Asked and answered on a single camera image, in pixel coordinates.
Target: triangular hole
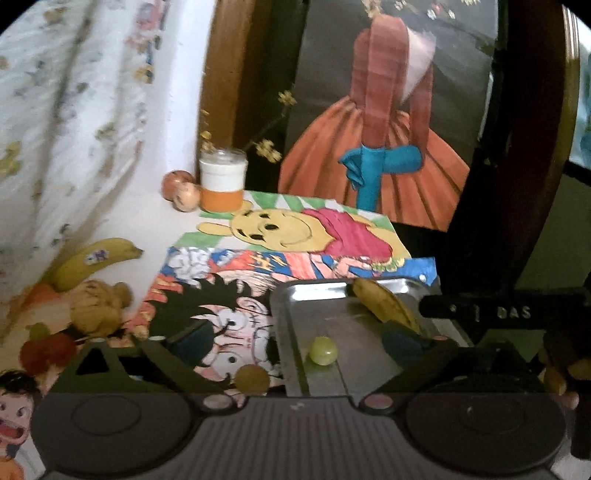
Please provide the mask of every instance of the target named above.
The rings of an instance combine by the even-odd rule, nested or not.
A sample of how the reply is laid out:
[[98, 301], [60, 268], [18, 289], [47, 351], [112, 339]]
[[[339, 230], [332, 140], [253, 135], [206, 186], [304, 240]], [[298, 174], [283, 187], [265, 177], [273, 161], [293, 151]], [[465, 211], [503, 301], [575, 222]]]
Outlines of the triangular hole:
[[109, 365], [99, 348], [93, 348], [76, 370], [76, 375], [104, 374], [109, 371]]

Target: open mouth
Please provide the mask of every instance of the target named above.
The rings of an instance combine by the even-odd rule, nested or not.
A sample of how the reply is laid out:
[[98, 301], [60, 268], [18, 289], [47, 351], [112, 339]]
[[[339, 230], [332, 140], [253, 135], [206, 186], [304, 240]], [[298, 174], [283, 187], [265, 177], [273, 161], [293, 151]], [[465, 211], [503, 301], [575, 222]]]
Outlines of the open mouth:
[[0, 419], [0, 435], [11, 439], [17, 440], [25, 433], [24, 429], [19, 427], [11, 427], [8, 423], [4, 420]]

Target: jar with orange liquid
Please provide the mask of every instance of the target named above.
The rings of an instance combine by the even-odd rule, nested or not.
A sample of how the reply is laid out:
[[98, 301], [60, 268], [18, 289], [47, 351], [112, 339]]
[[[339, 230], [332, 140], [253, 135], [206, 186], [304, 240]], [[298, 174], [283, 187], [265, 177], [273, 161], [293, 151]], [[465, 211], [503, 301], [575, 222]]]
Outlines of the jar with orange liquid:
[[203, 152], [201, 173], [201, 209], [207, 212], [235, 212], [242, 206], [248, 160], [242, 150]]

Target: dark wooden frame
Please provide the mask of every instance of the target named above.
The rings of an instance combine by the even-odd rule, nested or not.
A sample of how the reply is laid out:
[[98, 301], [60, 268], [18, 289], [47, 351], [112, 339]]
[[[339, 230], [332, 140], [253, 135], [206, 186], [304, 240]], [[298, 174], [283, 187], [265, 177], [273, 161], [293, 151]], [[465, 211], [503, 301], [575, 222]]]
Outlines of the dark wooden frame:
[[[236, 118], [249, 93], [243, 86], [252, 83], [241, 74], [260, 73], [245, 70], [245, 59], [262, 54], [270, 1], [219, 1], [202, 94], [208, 115], [200, 124], [203, 131], [207, 123], [216, 146], [232, 145], [243, 128], [237, 124], [247, 121]], [[572, 16], [555, 0], [500, 3], [506, 43], [501, 35], [496, 102], [438, 257], [450, 291], [513, 288], [550, 211], [574, 134], [579, 61]]]

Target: metal tray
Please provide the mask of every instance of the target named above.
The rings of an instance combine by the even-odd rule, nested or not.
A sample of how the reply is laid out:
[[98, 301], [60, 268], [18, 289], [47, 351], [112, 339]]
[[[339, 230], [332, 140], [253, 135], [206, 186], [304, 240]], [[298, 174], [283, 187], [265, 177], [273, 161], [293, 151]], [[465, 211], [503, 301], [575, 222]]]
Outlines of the metal tray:
[[[358, 403], [401, 372], [382, 347], [381, 322], [355, 297], [352, 283], [353, 279], [293, 281], [278, 286], [271, 295], [288, 396], [349, 396]], [[408, 306], [426, 336], [443, 334], [465, 343], [449, 320], [425, 319], [418, 312], [422, 297], [440, 293], [438, 284], [428, 287], [412, 278], [378, 283]], [[333, 365], [321, 367], [307, 357], [317, 336], [332, 338], [339, 348]]]

